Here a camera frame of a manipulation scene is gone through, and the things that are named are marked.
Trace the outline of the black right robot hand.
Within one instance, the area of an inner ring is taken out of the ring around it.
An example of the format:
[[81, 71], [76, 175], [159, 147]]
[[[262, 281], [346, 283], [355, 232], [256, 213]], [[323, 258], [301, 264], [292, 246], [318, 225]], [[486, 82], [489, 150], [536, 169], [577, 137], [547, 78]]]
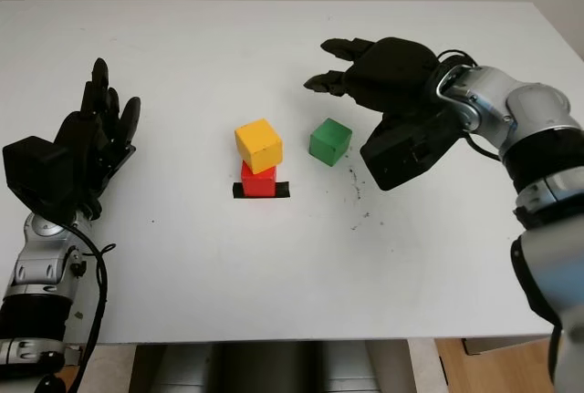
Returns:
[[389, 115], [406, 115], [420, 107], [426, 101], [426, 83], [439, 66], [429, 47], [397, 37], [377, 42], [331, 38], [321, 48], [351, 66], [309, 78], [304, 88], [349, 96], [361, 107]]

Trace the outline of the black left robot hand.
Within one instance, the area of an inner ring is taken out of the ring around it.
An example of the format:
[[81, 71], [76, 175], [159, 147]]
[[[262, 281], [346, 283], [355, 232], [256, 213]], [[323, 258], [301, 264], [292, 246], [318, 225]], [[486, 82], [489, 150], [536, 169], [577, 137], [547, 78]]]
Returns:
[[75, 206], [89, 219], [102, 212], [100, 195], [121, 166], [136, 151], [131, 144], [141, 113], [141, 99], [120, 106], [109, 83], [106, 61], [96, 59], [84, 88], [81, 108], [63, 121], [55, 143], [69, 150], [74, 161]]

